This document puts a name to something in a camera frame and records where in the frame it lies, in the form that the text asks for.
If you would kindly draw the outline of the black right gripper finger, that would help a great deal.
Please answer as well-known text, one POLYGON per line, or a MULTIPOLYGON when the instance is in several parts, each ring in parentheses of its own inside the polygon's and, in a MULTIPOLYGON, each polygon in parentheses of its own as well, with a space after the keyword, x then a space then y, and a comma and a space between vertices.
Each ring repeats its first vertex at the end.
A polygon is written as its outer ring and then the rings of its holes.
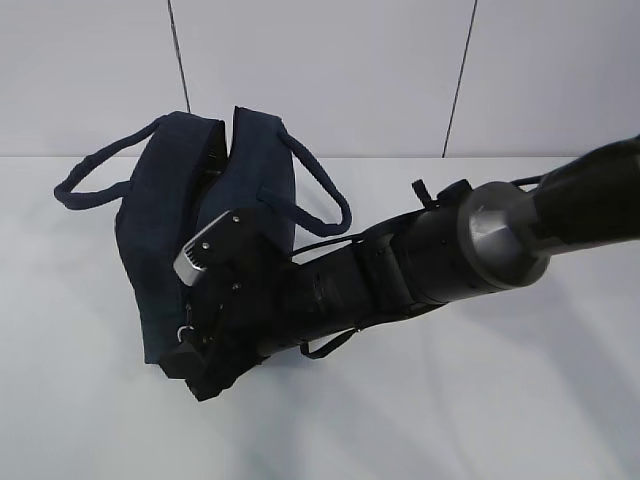
POLYGON ((193 343, 183 341, 160 358, 159 367, 169 379, 189 380, 202 372, 204 359, 193 343))
POLYGON ((225 372, 207 371, 197 378, 186 380, 186 385, 193 396, 199 401, 206 401, 219 396, 229 389, 235 382, 233 374, 225 372))

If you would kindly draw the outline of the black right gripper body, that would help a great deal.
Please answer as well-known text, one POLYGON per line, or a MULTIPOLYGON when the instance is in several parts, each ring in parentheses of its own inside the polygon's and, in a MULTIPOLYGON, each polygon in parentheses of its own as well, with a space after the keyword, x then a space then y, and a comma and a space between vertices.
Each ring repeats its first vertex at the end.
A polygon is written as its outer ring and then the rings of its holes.
POLYGON ((208 269, 189 287, 191 336, 207 371, 233 374, 235 380, 261 364, 267 356, 259 344, 267 336, 274 313, 274 290, 287 252, 270 237, 273 220, 257 211, 255 235, 223 266, 208 269))

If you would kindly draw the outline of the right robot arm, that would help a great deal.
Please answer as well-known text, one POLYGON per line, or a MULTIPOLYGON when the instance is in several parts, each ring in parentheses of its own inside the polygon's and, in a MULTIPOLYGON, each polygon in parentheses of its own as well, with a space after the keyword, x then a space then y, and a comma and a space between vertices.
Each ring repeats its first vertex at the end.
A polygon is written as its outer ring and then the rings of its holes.
POLYGON ((451 302, 529 286, 559 254, 639 236, 639 141, 597 148, 544 175, 472 187, 325 243, 303 264, 281 252, 254 209, 228 211, 182 249, 174 268, 191 302, 159 361, 200 401, 272 355, 322 359, 354 334, 451 302))

